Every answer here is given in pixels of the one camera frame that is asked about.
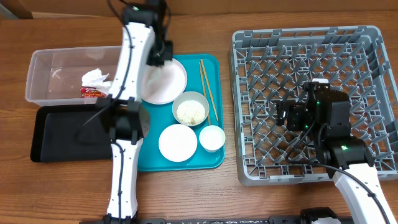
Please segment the white cup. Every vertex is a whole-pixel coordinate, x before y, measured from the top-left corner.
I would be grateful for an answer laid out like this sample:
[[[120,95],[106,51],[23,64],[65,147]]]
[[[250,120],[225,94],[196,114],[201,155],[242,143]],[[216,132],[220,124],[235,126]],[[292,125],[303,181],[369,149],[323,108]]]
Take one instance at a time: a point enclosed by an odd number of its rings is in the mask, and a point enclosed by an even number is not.
[[[206,126],[199,135],[201,146],[208,152],[216,152],[221,149],[226,141],[224,131],[215,125]]]

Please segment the white napkin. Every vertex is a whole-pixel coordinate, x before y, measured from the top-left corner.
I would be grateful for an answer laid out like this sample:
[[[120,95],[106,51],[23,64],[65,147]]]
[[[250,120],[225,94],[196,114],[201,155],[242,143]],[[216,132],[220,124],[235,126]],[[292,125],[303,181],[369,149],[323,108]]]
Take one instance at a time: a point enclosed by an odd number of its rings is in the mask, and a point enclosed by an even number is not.
[[[97,68],[87,72],[81,78],[81,85],[83,87],[95,88],[101,91],[108,91],[113,84],[108,80],[109,74],[103,75],[102,71]]]

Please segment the grey bowl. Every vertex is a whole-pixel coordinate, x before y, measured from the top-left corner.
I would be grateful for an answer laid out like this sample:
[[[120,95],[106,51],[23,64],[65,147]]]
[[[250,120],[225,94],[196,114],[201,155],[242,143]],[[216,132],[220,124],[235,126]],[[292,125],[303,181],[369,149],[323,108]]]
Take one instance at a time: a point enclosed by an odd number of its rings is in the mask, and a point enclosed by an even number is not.
[[[210,107],[204,95],[195,91],[184,92],[173,102],[174,118],[183,125],[197,126],[208,119]]]

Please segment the red wrapper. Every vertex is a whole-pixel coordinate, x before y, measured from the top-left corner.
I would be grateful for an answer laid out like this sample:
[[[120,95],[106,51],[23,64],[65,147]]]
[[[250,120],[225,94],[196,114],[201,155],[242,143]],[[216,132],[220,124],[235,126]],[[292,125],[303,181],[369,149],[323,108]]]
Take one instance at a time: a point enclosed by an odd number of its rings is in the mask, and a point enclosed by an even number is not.
[[[81,98],[105,98],[107,94],[95,88],[83,87],[80,89]]]

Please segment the small pink bowl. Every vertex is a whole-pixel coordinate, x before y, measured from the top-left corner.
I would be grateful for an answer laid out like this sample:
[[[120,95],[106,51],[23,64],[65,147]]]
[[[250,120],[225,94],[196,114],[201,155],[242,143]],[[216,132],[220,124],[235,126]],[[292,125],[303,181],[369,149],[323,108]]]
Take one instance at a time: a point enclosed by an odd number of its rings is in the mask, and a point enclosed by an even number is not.
[[[159,137],[160,153],[169,161],[183,162],[191,158],[198,146],[197,136],[186,125],[173,124]]]

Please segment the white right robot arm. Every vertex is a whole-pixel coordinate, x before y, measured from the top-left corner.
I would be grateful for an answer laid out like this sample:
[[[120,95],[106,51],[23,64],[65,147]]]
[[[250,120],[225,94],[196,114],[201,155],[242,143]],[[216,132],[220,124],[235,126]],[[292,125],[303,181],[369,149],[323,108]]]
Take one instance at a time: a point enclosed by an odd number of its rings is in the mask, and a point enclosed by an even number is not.
[[[291,164],[324,167],[345,199],[355,223],[395,223],[396,219],[380,187],[374,158],[366,143],[351,135],[351,102],[345,92],[334,90],[325,79],[303,84],[304,103],[277,104],[276,124],[301,131],[316,150],[315,162],[285,159]]]

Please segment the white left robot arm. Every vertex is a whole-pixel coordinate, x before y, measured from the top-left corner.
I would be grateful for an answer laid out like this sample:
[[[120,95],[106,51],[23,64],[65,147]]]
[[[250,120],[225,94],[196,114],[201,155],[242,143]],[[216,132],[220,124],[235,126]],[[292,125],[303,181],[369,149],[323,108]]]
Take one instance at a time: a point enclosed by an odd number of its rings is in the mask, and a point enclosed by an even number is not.
[[[96,101],[113,158],[111,197],[100,222],[137,223],[137,165],[150,128],[141,81],[146,66],[161,67],[173,58],[173,43],[166,39],[172,15],[165,1],[146,1],[127,3],[116,17],[123,25],[118,66],[107,97]]]

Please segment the clear plastic waste bin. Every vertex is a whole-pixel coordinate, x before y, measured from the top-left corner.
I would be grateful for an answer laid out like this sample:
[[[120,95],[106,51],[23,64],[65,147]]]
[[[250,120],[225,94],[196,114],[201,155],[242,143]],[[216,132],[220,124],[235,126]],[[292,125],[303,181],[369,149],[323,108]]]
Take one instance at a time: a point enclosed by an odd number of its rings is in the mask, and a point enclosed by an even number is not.
[[[82,77],[99,69],[113,80],[120,46],[36,50],[27,74],[25,99],[39,106],[94,104],[81,95]]]

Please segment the right wooden chopstick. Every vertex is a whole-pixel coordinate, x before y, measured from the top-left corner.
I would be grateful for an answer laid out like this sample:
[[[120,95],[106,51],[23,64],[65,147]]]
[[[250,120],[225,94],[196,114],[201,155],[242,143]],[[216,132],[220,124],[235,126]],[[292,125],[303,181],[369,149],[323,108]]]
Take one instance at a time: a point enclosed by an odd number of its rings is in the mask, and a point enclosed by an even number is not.
[[[210,87],[210,83],[209,83],[209,80],[208,80],[208,76],[207,76],[207,72],[206,72],[206,68],[205,68],[203,59],[200,60],[200,63],[201,63],[201,66],[202,66],[203,73],[205,75],[206,85],[208,87],[208,91],[209,91],[209,94],[210,94],[210,99],[211,99],[211,103],[212,103],[212,106],[213,106],[213,111],[215,113],[216,120],[218,121],[218,113],[217,113],[217,110],[216,110],[215,101],[214,101],[214,98],[213,98],[213,94],[212,94],[212,91],[211,91],[211,87]]]

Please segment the wooden chopstick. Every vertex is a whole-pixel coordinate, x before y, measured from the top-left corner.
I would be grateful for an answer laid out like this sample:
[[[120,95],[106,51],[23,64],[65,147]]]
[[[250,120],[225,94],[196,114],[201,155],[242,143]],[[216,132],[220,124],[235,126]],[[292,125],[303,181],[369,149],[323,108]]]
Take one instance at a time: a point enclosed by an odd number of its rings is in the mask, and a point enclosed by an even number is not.
[[[199,62],[199,67],[200,67],[200,76],[201,76],[201,85],[203,88],[203,95],[206,98],[206,88],[205,88],[205,84],[204,84],[203,69],[202,69],[201,62]],[[209,114],[207,115],[207,120],[208,120],[208,125],[211,125],[211,119],[210,119]]]
[[[203,59],[200,60],[200,63],[201,63],[201,66],[202,66],[203,73],[205,75],[206,85],[208,87],[208,91],[209,91],[209,94],[210,94],[210,99],[211,99],[211,103],[212,103],[212,106],[213,106],[213,111],[215,113],[216,120],[218,121],[218,113],[217,113],[217,110],[216,110],[215,101],[214,101],[214,98],[213,98],[213,94],[212,94],[212,91],[211,91],[211,87],[210,87],[210,83],[209,83],[209,80],[208,80],[208,76],[207,76],[207,72],[206,72],[206,68],[205,68]]]

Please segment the large pink plate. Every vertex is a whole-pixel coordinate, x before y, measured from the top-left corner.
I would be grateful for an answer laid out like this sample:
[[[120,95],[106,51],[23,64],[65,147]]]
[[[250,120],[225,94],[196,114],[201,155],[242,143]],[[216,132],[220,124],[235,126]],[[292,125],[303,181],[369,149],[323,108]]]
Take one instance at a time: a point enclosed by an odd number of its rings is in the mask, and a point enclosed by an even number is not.
[[[183,93],[186,85],[187,72],[178,60],[165,61],[162,67],[146,65],[141,98],[155,105],[167,104]]]

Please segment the left wooden chopstick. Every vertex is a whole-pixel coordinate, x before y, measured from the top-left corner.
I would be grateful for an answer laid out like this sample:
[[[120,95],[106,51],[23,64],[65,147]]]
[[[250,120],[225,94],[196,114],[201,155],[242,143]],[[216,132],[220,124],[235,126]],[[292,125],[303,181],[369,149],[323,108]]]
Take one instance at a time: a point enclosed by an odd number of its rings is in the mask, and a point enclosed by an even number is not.
[[[205,84],[204,84],[203,69],[202,69],[201,62],[199,62],[199,67],[200,67],[200,76],[201,76],[201,85],[203,88],[203,95],[206,98],[206,88],[205,88]],[[211,125],[211,119],[210,119],[209,114],[207,115],[207,120],[208,120],[208,125]]]

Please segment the teal serving tray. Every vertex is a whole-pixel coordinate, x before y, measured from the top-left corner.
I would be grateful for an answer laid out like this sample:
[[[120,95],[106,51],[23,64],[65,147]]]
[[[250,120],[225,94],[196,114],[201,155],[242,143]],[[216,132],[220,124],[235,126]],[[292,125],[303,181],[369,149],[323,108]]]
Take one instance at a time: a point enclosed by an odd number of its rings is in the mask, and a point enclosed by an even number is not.
[[[224,128],[223,98],[221,94],[220,68],[216,57],[210,54],[174,55],[187,72],[186,91],[203,92],[199,63],[203,61],[212,96],[207,98],[210,105],[210,120],[212,125]],[[216,152],[206,151],[201,144],[193,156],[187,161],[172,162],[167,160],[159,150],[159,137],[168,126],[176,124],[172,114],[172,104],[154,105],[143,102],[143,106],[150,113],[149,135],[144,139],[139,159],[138,169],[141,172],[158,172],[171,170],[214,169],[221,165],[225,157],[225,147]]]

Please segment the black tray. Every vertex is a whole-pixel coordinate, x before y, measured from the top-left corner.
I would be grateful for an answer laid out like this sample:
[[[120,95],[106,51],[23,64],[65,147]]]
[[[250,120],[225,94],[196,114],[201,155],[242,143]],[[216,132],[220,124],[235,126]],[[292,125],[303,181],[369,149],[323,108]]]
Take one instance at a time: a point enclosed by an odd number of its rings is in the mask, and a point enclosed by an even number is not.
[[[58,105],[39,108],[35,118],[32,162],[89,161],[112,158],[108,133],[95,105]]]

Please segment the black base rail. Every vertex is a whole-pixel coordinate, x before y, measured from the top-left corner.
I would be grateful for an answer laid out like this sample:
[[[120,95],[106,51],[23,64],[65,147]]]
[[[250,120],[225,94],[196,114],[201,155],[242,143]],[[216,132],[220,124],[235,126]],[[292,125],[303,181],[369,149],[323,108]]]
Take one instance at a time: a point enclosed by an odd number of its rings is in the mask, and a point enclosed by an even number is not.
[[[269,218],[261,219],[216,219],[216,220],[164,220],[163,218],[153,219],[141,219],[137,220],[138,224],[299,224],[302,223],[299,216],[271,216]],[[327,220],[326,223],[341,223],[341,224],[353,224],[352,218],[339,218],[332,219],[330,222]],[[104,224],[104,221],[94,222],[80,222],[80,224]]]

